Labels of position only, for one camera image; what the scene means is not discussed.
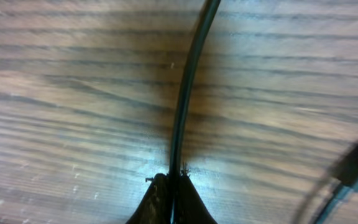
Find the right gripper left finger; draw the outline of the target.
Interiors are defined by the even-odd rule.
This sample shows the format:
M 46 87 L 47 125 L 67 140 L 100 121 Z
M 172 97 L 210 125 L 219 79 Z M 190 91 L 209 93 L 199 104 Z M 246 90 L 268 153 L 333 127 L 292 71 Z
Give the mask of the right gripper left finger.
M 156 174 L 139 206 L 126 224 L 168 223 L 168 179 L 165 174 Z

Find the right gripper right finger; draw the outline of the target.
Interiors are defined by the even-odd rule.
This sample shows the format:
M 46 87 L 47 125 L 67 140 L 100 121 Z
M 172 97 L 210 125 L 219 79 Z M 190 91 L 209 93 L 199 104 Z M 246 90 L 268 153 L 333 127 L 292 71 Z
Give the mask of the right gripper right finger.
M 175 222 L 179 224 L 217 224 L 185 169 L 181 171 L 179 180 Z

